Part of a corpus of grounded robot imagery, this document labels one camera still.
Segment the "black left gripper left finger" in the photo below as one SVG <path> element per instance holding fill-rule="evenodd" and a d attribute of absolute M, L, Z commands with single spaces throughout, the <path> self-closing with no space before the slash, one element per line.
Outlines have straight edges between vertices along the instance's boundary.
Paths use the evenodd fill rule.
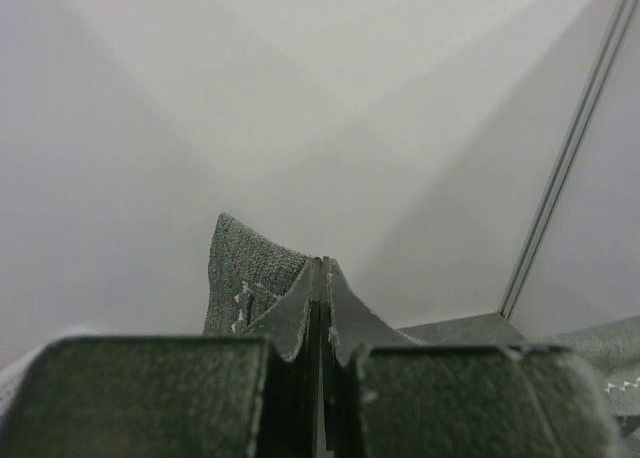
<path fill-rule="evenodd" d="M 320 263 L 240 334 L 48 345 L 1 426 L 5 457 L 312 457 Z"/>

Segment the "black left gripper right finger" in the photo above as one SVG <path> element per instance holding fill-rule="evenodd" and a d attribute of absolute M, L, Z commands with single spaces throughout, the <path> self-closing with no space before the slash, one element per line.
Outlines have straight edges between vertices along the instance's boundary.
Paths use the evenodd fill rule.
<path fill-rule="evenodd" d="M 423 344 L 322 261 L 326 443 L 338 457 L 624 457 L 594 369 L 538 344 Z"/>

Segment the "grey green napkin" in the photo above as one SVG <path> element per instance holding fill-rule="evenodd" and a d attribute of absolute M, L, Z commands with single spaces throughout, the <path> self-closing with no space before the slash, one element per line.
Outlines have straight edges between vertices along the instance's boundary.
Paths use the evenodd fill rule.
<path fill-rule="evenodd" d="M 208 262 L 203 333 L 241 333 L 292 288 L 311 256 L 278 245 L 227 213 L 219 215 Z M 613 413 L 639 415 L 639 318 L 536 338 L 575 350 L 597 371 Z"/>

